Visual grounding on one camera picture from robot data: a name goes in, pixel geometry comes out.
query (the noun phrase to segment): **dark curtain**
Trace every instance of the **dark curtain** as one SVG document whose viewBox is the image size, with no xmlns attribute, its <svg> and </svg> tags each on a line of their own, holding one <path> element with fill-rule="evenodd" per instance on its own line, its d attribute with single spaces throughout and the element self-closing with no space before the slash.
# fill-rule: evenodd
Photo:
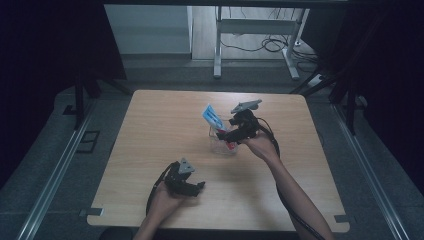
<svg viewBox="0 0 424 240">
<path fill-rule="evenodd" d="M 396 1 L 361 58 L 365 116 L 424 193 L 424 4 Z"/>
<path fill-rule="evenodd" d="M 1 1 L 0 48 L 2 187 L 78 74 L 126 76 L 97 1 Z"/>
</svg>

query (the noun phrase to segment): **transparent plastic cup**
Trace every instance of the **transparent plastic cup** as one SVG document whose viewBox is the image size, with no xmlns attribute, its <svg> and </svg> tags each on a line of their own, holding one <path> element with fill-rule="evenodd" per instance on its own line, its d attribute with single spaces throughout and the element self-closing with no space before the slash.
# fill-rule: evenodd
<svg viewBox="0 0 424 240">
<path fill-rule="evenodd" d="M 230 126 L 228 123 L 228 120 L 222 120 L 227 127 L 228 131 L 233 130 L 233 126 Z M 237 153 L 238 150 L 238 144 L 233 143 L 227 143 L 224 140 L 219 140 L 216 136 L 216 133 L 214 130 L 210 127 L 209 128 L 209 140 L 210 140 L 210 147 L 212 152 L 218 153 L 218 154 L 226 154 L 226 155 L 234 155 Z"/>
</svg>

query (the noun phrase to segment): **wooden table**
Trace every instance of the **wooden table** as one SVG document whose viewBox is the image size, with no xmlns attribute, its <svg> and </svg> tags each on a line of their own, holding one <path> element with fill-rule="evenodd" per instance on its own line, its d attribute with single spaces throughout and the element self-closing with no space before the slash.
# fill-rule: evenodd
<svg viewBox="0 0 424 240">
<path fill-rule="evenodd" d="M 88 223 L 138 227 L 153 183 L 185 157 L 196 171 L 187 182 L 206 181 L 163 228 L 294 231 L 272 175 L 245 145 L 235 155 L 213 153 L 202 112 L 210 103 L 222 116 L 239 102 L 262 99 L 255 116 L 265 119 L 280 144 L 285 166 L 310 196 L 332 231 L 347 232 L 345 215 L 305 99 L 300 95 L 150 91 L 134 93 L 92 208 Z"/>
</svg>

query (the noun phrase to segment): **table leg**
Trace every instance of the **table leg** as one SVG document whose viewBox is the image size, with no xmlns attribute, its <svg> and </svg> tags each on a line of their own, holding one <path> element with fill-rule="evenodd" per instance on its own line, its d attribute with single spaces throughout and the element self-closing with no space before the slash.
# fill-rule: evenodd
<svg viewBox="0 0 424 240">
<path fill-rule="evenodd" d="M 296 19 L 296 25 L 293 33 L 290 36 L 289 45 L 287 49 L 283 49 L 284 60 L 286 60 L 287 67 L 289 68 L 290 75 L 293 80 L 299 80 L 299 73 L 297 72 L 296 66 L 293 64 L 292 54 L 293 47 L 296 43 L 297 35 L 299 34 L 300 27 L 302 26 L 303 16 L 305 15 L 305 9 L 303 8 L 300 15 Z"/>
<path fill-rule="evenodd" d="M 82 121 L 84 120 L 84 83 L 82 78 L 83 76 L 81 74 L 78 74 L 75 79 L 75 130 L 79 129 Z"/>
<path fill-rule="evenodd" d="M 213 77 L 221 78 L 221 20 L 222 20 L 222 7 L 218 7 L 218 16 L 216 19 L 216 45 L 215 45 L 215 58 L 213 65 Z"/>
</svg>

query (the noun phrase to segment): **metal frame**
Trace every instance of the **metal frame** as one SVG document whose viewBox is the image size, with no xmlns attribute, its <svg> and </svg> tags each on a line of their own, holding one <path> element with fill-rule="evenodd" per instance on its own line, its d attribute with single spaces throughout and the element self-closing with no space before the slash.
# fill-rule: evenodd
<svg viewBox="0 0 424 240">
<path fill-rule="evenodd" d="M 265 19 L 222 19 L 222 6 L 218 7 L 218 16 L 216 19 L 216 46 L 213 76 L 221 77 L 221 34 L 240 33 L 240 34 L 275 34 L 291 35 L 287 49 L 283 49 L 284 59 L 289 68 L 293 80 L 299 79 L 299 73 L 292 61 L 293 47 L 302 26 L 305 9 L 301 9 L 300 15 L 296 21 L 292 20 L 265 20 Z"/>
<path fill-rule="evenodd" d="M 63 151 L 62 156 L 60 157 L 55 169 L 50 175 L 49 180 L 38 196 L 34 206 L 32 207 L 27 219 L 25 220 L 24 225 L 19 231 L 17 239 L 34 239 L 35 234 L 37 233 L 38 228 L 41 225 L 41 222 L 44 219 L 44 216 L 47 213 L 47 210 L 52 202 L 57 189 L 59 188 L 60 183 L 62 182 L 63 177 L 68 169 L 72 157 L 74 156 L 75 151 L 77 150 L 78 144 L 84 134 L 85 129 L 87 128 L 92 112 L 95 108 L 96 100 L 91 100 L 87 106 L 86 117 L 83 119 L 79 129 L 75 129 L 72 134 L 71 139 L 68 142 L 65 150 Z"/>
<path fill-rule="evenodd" d="M 381 183 L 378 180 L 378 177 L 375 174 L 374 169 L 370 164 L 370 161 L 362 150 L 361 144 L 359 143 L 356 136 L 350 132 L 346 124 L 344 124 L 345 117 L 343 112 L 341 111 L 340 107 L 337 107 L 334 104 L 332 104 L 332 108 L 334 114 L 338 119 L 340 128 L 342 129 L 342 132 L 346 137 L 349 147 L 352 149 L 352 152 L 355 155 L 355 159 L 357 160 L 358 165 L 362 173 L 364 174 L 364 178 L 368 182 L 371 192 L 373 193 L 375 200 L 378 206 L 380 207 L 381 213 L 383 214 L 384 218 L 386 219 L 387 225 L 392 231 L 393 237 L 396 240 L 409 239 L 405 227 L 403 226 L 403 223 L 398 213 L 396 212 L 396 209 L 394 208 L 392 202 L 390 201 L 389 197 L 381 186 Z"/>
</svg>

